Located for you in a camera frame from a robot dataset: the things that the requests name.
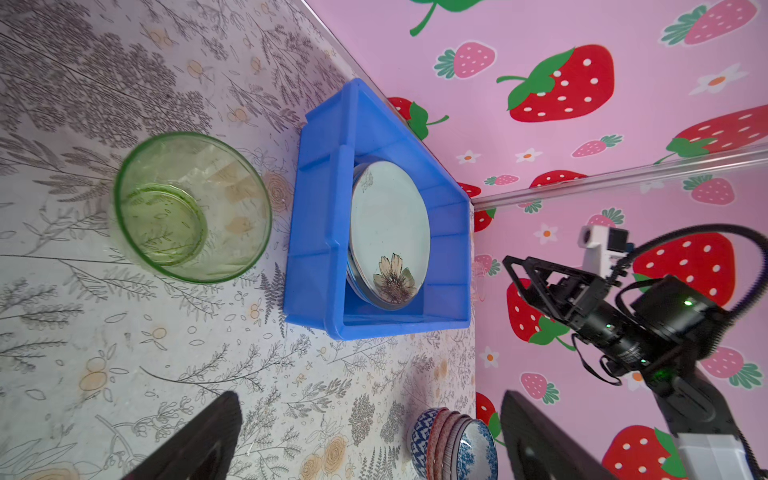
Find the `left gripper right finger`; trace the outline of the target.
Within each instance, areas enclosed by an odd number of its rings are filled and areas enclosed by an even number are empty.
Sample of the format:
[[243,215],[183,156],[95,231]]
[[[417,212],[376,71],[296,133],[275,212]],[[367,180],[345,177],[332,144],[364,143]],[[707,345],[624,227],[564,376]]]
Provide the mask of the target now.
[[616,479],[523,394],[505,392],[500,422],[514,478]]

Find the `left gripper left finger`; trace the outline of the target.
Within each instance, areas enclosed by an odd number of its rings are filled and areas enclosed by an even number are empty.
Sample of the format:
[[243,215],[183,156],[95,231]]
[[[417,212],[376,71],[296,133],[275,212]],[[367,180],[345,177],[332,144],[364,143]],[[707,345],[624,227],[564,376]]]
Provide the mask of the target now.
[[238,395],[226,391],[124,479],[227,478],[242,427]]

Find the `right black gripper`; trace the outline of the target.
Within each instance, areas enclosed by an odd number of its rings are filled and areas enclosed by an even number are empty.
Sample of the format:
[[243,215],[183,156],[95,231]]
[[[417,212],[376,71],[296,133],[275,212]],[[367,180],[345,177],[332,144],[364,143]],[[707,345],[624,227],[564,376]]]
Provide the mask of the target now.
[[679,357],[705,357],[707,342],[729,319],[728,311],[671,275],[636,281],[610,304],[608,283],[584,270],[510,255],[502,264],[531,307],[566,324],[574,342],[602,353],[603,372],[586,369],[608,384],[631,372],[653,375]]

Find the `green flower plate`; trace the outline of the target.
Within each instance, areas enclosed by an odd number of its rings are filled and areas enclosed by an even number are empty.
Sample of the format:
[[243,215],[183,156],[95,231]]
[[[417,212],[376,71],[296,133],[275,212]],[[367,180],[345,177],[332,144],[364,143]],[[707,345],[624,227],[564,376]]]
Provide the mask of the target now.
[[405,308],[426,280],[431,231],[425,202],[404,169],[378,160],[353,174],[348,257],[373,306]]

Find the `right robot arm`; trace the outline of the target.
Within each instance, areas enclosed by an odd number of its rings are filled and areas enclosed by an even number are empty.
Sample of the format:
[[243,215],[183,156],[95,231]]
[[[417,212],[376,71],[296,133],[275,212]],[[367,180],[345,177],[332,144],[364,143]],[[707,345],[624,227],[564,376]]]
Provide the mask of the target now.
[[507,256],[502,264],[533,308],[597,348],[597,379],[639,373],[653,392],[691,479],[762,479],[725,397],[700,372],[732,314],[675,276],[630,284],[631,305],[606,298],[615,281],[564,265]]

